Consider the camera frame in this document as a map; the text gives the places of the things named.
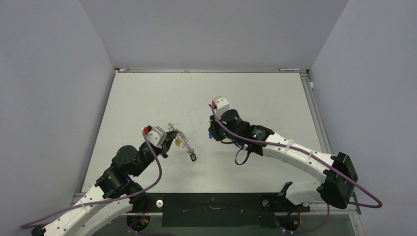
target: white table surface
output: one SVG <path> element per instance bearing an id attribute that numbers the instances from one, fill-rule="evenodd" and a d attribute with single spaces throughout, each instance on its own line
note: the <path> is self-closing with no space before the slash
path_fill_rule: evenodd
<path id="1" fill-rule="evenodd" d="M 210 101 L 222 95 L 240 117 L 268 127 L 287 139 L 321 151 L 298 73 L 117 73 L 83 185 L 95 184 L 124 145 L 142 144 L 147 125 L 168 130 L 167 123 L 186 134 L 195 149 L 173 143 L 167 159 L 159 157 L 161 181 L 148 192 L 279 192 L 288 181 L 313 179 L 276 159 L 252 154 L 234 164 L 238 148 L 209 139 Z M 239 153 L 241 162 L 245 153 Z M 133 179 L 143 188 L 158 177 L 153 162 Z"/>

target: black strap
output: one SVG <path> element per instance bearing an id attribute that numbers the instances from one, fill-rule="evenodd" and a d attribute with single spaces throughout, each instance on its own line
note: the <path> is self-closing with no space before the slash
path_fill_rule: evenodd
<path id="1" fill-rule="evenodd" d="M 245 160 L 244 160 L 242 163 L 240 163 L 240 164 L 239 164 L 239 163 L 236 161 L 236 158 L 238 157 L 239 152 L 240 152 L 240 151 L 242 151 L 242 150 L 243 150 L 243 148 L 241 148 L 238 152 L 236 152 L 236 156 L 235 156 L 235 164 L 236 164 L 236 165 L 238 165 L 238 166 L 241 166 L 241 165 L 245 164 L 245 163 L 246 163 L 246 161 L 249 159 L 250 152 L 248 151 L 248 152 L 247 152 L 247 155 L 246 155 L 246 158 L 245 158 Z"/>
<path id="2" fill-rule="evenodd" d="M 288 218 L 290 218 L 291 214 L 294 213 L 294 211 L 297 210 L 301 206 L 302 206 L 302 204 L 294 206 L 294 208 L 292 210 L 290 210 L 290 212 L 288 212 L 287 216 L 283 220 L 281 220 L 281 218 L 278 218 L 279 226 L 281 226 L 282 223 L 284 223 L 285 221 L 287 221 Z"/>
<path id="3" fill-rule="evenodd" d="M 223 141 L 220 141 L 222 144 L 234 144 L 235 142 L 223 142 Z"/>

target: white robotic arm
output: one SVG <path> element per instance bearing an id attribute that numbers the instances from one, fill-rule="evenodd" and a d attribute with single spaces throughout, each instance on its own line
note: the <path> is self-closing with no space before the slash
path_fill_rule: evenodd
<path id="1" fill-rule="evenodd" d="M 167 151 L 177 131 L 165 132 L 160 127 L 148 126 L 144 133 L 155 154 L 167 158 Z M 112 159 L 111 166 L 75 204 L 81 207 L 74 207 L 43 228 L 35 227 L 32 236 L 90 236 L 117 216 L 131 211 L 133 204 L 139 208 L 145 205 L 147 195 L 130 175 L 140 175 L 153 160 L 146 143 L 139 150 L 133 146 L 121 147 Z"/>
<path id="2" fill-rule="evenodd" d="M 334 207 L 346 208 L 354 186 L 319 161 L 311 158 L 311 155 L 357 181 L 357 175 L 349 156 L 343 153 L 334 156 L 317 152 L 294 143 L 294 140 L 283 138 L 271 129 L 260 125 L 251 125 L 249 122 L 243 121 L 236 110 L 229 109 L 229 102 L 224 97 L 213 99 L 211 106 L 214 107 L 219 122 L 234 134 L 226 132 L 216 121 L 216 118 L 211 116 L 208 131 L 216 141 L 228 138 L 249 153 L 254 152 L 261 156 L 281 160 L 316 179 L 303 183 L 289 182 L 283 187 L 282 196 L 285 196 L 293 205 L 325 201 Z"/>

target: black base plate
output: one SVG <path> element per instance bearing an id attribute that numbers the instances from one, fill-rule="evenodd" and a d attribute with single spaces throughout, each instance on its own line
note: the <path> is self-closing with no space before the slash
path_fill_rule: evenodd
<path id="1" fill-rule="evenodd" d="M 268 213 L 289 212 L 294 205 L 278 193 L 148 193 L 151 208 L 148 212 L 163 212 L 163 227 L 226 227 L 261 225 L 266 227 L 265 207 Z M 164 206 L 156 207 L 162 200 Z M 301 207 L 302 212 L 310 211 Z"/>

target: gray wall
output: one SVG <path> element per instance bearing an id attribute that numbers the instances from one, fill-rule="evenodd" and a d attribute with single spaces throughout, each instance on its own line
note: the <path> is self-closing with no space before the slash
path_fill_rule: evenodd
<path id="1" fill-rule="evenodd" d="M 308 69 L 348 0 L 81 0 L 117 67 Z"/>
<path id="2" fill-rule="evenodd" d="M 69 206 L 114 69 L 77 0 L 0 3 L 0 235 Z"/>
<path id="3" fill-rule="evenodd" d="M 415 0 L 350 0 L 310 71 L 332 151 L 384 203 L 361 209 L 368 236 L 417 232 L 416 13 Z"/>

